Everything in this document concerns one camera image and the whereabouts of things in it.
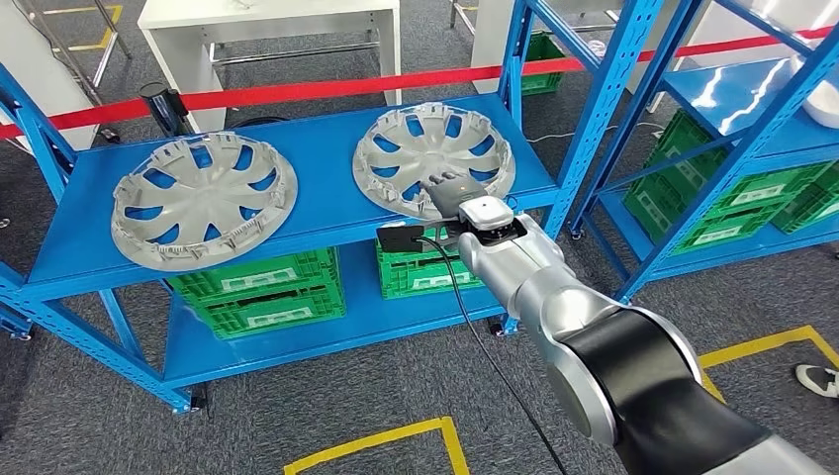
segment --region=white sneaker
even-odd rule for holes
[[[839,398],[839,373],[832,369],[800,364],[795,367],[798,382],[813,393],[825,398]]]

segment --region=blue metal shelf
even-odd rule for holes
[[[805,62],[799,71],[792,70],[790,58],[778,58],[667,72],[668,63],[690,29],[701,1],[682,0],[679,3],[673,22],[668,26],[598,165],[583,205],[572,220],[572,237],[578,238],[585,224],[603,248],[606,258],[620,273],[624,282],[614,298],[622,302],[628,301],[652,280],[839,239],[839,218],[831,218],[789,236],[772,225],[766,225],[745,239],[670,255],[713,203],[742,177],[839,158],[839,130],[819,125],[801,109],[804,98],[822,80],[839,84],[839,72],[834,67],[839,60],[839,30],[834,28],[823,42],[810,48],[780,23],[749,10],[743,0],[716,1],[749,23],[780,38],[801,53]],[[646,104],[661,90],[670,93],[688,114],[708,130],[712,141],[608,182],[635,124],[643,116]],[[701,187],[684,213],[668,228],[661,241],[651,242],[623,206],[626,186],[633,180],[720,146],[728,149],[725,160]],[[629,245],[637,261],[631,272],[598,229],[593,217],[597,205],[605,209],[618,234]]]
[[[166,384],[182,387],[463,323],[450,292],[383,300],[372,241],[343,245],[339,255],[347,308],[340,319],[220,340],[182,302],[174,303],[163,365]],[[485,287],[464,290],[463,299],[473,319],[504,312]]]
[[[522,209],[554,203],[559,188],[527,143],[498,95],[446,101],[484,114],[510,142],[516,176],[512,195]],[[227,262],[370,239],[376,228],[406,218],[380,208],[358,190],[351,157],[358,141],[389,108],[248,127],[237,131],[268,142],[286,156],[298,176],[300,192],[288,221],[269,240]],[[328,133],[329,140],[324,140]],[[79,153],[73,179],[64,191],[24,292],[35,299],[57,299],[147,282],[173,275],[140,267],[122,256],[111,239],[112,193],[119,180],[167,141],[93,148]],[[80,226],[79,217],[84,217]]]
[[[791,78],[790,61],[782,58],[669,72],[662,86],[707,131],[723,137],[754,125]],[[759,173],[778,165],[799,166],[837,157],[839,130],[817,124],[798,109],[760,149],[757,162],[747,171]]]
[[[516,167],[513,201],[520,210],[546,207],[542,226],[550,236],[559,234],[662,1],[626,0],[606,55],[599,58],[545,1],[515,0],[498,93],[445,101],[487,116],[510,142]],[[582,57],[593,74],[580,124],[554,178],[545,171],[520,129],[521,70],[537,16],[545,20],[557,39]],[[166,141],[73,150],[0,65],[0,111],[26,134],[58,202],[29,278],[0,262],[0,302],[31,317],[179,413],[193,408],[186,388],[192,383],[457,324],[461,316],[450,294],[393,301],[381,298],[369,239],[385,223],[408,220],[379,208],[358,191],[352,180],[351,157],[359,139],[387,110],[237,130],[271,143],[284,154],[295,168],[300,191],[283,227],[228,264],[340,245],[348,314],[329,322],[221,341],[174,297],[161,372],[145,361],[112,289],[174,274],[130,263],[114,247],[110,225],[117,182]],[[75,165],[71,176],[59,166],[59,154]],[[119,341],[57,300],[92,291],[99,291]],[[503,311],[486,289],[468,290],[464,297],[473,318]],[[513,331],[515,320],[505,318],[503,328]]]
[[[638,221],[623,206],[623,195],[623,191],[605,192],[601,203],[634,256],[638,260],[644,260],[653,251],[655,245],[644,233]],[[768,224],[751,237],[667,256],[659,263],[649,280],[665,279],[730,262],[786,252],[833,240],[839,240],[839,217],[828,218],[791,235],[784,234],[772,224]]]

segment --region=white wall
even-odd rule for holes
[[[48,116],[91,107],[70,71],[52,57],[47,40],[21,15],[12,0],[0,0],[0,62]],[[11,121],[0,113],[0,123]],[[88,148],[96,126],[62,134],[74,148]]]

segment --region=shelf surface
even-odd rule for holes
[[[182,387],[463,322],[452,292],[383,300],[372,241],[343,245],[339,254],[347,308],[339,319],[220,340],[175,298],[166,384]],[[463,299],[473,319],[504,311],[485,287],[464,290]]]
[[[516,168],[511,194],[521,209],[554,202],[559,188],[496,94],[444,102],[484,114],[510,142]],[[351,172],[356,144],[389,109],[393,108],[236,130],[276,147],[294,166],[300,191],[288,221],[266,242],[227,264],[370,239],[382,224],[407,220],[369,201],[356,187]],[[80,153],[24,292],[34,298],[55,299],[175,275],[130,262],[111,239],[115,186],[166,142],[107,146]]]
[[[639,260],[644,260],[655,246],[637,220],[623,206],[623,194],[624,190],[606,192],[601,195],[601,202],[621,237],[629,244],[632,253]],[[767,224],[751,237],[667,257],[654,270],[650,280],[664,279],[832,240],[839,240],[839,215],[802,228],[791,235],[782,233],[772,224]]]
[[[835,82],[836,73],[828,80]],[[749,127],[792,77],[789,59],[669,72],[664,88],[717,137]],[[798,109],[760,151],[761,156],[788,155],[786,166],[839,156],[839,130],[813,121]]]

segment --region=yellow floor tape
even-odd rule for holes
[[[745,341],[727,348],[712,351],[699,357],[699,365],[702,368],[702,386],[715,398],[722,401],[725,400],[722,394],[714,386],[713,382],[708,378],[705,369],[714,366],[734,361],[746,356],[757,354],[770,349],[775,349],[787,343],[794,341],[812,341],[813,344],[833,363],[839,368],[839,353],[833,349],[827,341],[810,325],[801,327],[799,329],[789,330],[787,332],[780,332],[764,336],[762,338]],[[405,427],[385,430],[373,435],[368,435],[351,442],[347,442],[317,453],[313,453],[307,457],[301,458],[283,468],[284,475],[297,475],[303,470],[309,469],[330,460],[349,455],[350,453],[364,450],[376,445],[392,442],[401,438],[410,437],[418,433],[429,432],[440,429],[443,435],[443,442],[445,443],[446,452],[448,453],[449,461],[455,475],[468,475],[469,468],[466,466],[466,457],[463,454],[463,448],[460,445],[460,440],[457,438],[457,430],[454,428],[454,421],[450,417],[431,419],[421,423],[411,424]]]
[[[123,6],[122,5],[106,5],[106,10],[112,10],[113,13],[111,14],[111,22],[116,25],[117,22],[120,21],[120,16],[123,14]],[[44,12],[45,15],[59,15],[64,13],[84,13],[84,12],[95,12],[97,10],[96,7],[79,7],[79,8],[64,8],[61,10],[46,10]],[[98,45],[80,45],[75,47],[67,47],[67,49],[71,51],[87,51],[90,49],[105,49],[108,47],[108,43],[111,41],[111,36],[114,33],[111,31],[110,28],[107,26],[105,27],[105,34],[102,36],[102,41],[99,42]],[[55,52],[59,52],[60,49],[54,47],[52,49]]]
[[[818,334],[818,332],[812,326],[807,325],[799,329],[770,334],[769,336],[764,336],[762,338],[753,339],[751,341],[745,341],[739,344],[735,344],[734,346],[718,349],[717,351],[712,351],[711,353],[700,356],[699,366],[701,366],[703,370],[702,386],[704,386],[704,388],[710,394],[716,397],[716,399],[724,403],[725,399],[722,398],[722,394],[719,392],[716,386],[714,386],[710,378],[707,377],[707,375],[704,372],[705,369],[712,368],[716,365],[727,363],[729,361],[734,361],[735,359],[750,356],[752,354],[757,354],[763,351],[769,351],[770,349],[778,348],[787,343],[806,340],[812,341],[813,344],[815,344],[816,347],[822,353],[824,353],[827,359],[829,359],[834,366],[839,368],[839,353],[837,353],[835,349],[833,349],[829,344],[827,344],[827,341],[820,334]]]
[[[285,475],[296,475],[303,470],[312,468],[319,463],[324,463],[329,460],[349,455],[365,448],[370,448],[383,443],[392,442],[400,438],[410,437],[418,433],[429,432],[440,429],[443,435],[443,442],[445,443],[446,452],[448,453],[451,468],[455,475],[469,475],[469,469],[466,467],[466,456],[463,455],[463,448],[460,446],[460,440],[457,438],[457,431],[454,428],[454,421],[450,417],[431,419],[421,423],[411,424],[409,426],[393,428],[385,430],[373,435],[358,438],[352,442],[343,443],[317,453],[313,453],[307,457],[301,458],[296,462],[283,467]]]

